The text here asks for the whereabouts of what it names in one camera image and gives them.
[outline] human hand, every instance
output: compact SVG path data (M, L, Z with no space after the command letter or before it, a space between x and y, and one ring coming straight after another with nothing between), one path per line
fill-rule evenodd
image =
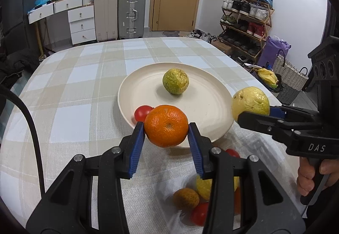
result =
M300 157L299 165L297 178L298 191L301 195L307 196L308 193L314 188L314 182L312 179L314 178L316 172L314 167L309 164L307 158L305 157ZM323 175L330 174L324 189L332 186L339 179L339 160L324 160L320 165L319 172Z

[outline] plaid tablecloth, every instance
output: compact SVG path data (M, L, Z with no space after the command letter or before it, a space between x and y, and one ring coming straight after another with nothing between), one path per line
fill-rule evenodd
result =
M257 86L271 105L280 104L236 62L198 39L119 40L55 53L43 61L20 95L37 128L46 189L74 155L101 155L132 133L118 108L119 86L134 70L157 62L201 68L219 79L231 95ZM286 155L283 145L268 135L243 130L237 123L216 144L236 149L242 157L256 154L298 204L298 158ZM202 228L190 225L171 201L172 194L192 185L194 178L189 151L158 148L146 140L136 174L132 180L122 180L130 232L201 233ZM94 186L92 223L97 228L96 193ZM17 108L11 113L0 150L0 195L24 226L40 200L32 138Z

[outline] cardboard box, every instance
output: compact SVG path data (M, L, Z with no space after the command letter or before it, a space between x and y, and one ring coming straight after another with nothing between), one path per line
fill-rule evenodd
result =
M232 48L230 46L225 45L224 43L221 43L219 41L214 41L211 44L217 49L221 50L226 55L232 54Z

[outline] door handle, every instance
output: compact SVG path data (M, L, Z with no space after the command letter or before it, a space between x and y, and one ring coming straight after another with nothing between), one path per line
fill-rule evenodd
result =
M138 19L138 11L134 9L133 12L135 13L135 17L132 19L132 22Z

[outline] suitcase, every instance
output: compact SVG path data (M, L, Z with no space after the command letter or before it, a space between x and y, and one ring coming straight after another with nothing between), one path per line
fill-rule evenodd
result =
M118 22L120 39L143 37L145 6L146 0L119 0Z
M118 0L94 0L97 41L118 39Z

